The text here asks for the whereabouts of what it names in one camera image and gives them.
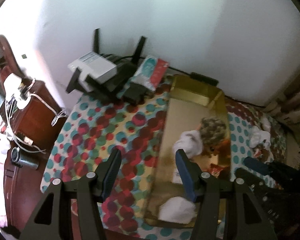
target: white cloth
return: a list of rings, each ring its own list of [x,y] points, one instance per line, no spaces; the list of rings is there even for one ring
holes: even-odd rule
[[[263,144],[266,150],[270,150],[270,133],[260,130],[257,126],[253,126],[251,129],[249,146],[254,148],[260,143]]]
[[[182,197],[170,198],[159,208],[159,220],[188,224],[196,216],[195,205]]]
[[[172,147],[173,153],[176,154],[179,149],[183,149],[188,158],[201,154],[203,144],[200,132],[192,130],[181,133],[180,139]]]

